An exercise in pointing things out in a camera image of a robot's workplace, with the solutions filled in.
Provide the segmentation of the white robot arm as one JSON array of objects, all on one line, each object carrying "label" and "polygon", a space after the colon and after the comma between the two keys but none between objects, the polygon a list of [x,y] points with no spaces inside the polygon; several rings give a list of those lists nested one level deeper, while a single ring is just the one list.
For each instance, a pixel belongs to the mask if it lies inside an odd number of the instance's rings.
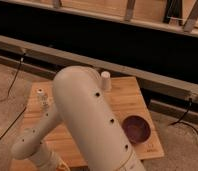
[{"label": "white robot arm", "polygon": [[65,124],[91,171],[146,171],[89,67],[70,66],[53,80],[54,103],[12,146],[15,159],[29,159],[39,171],[71,171],[44,137]]}]

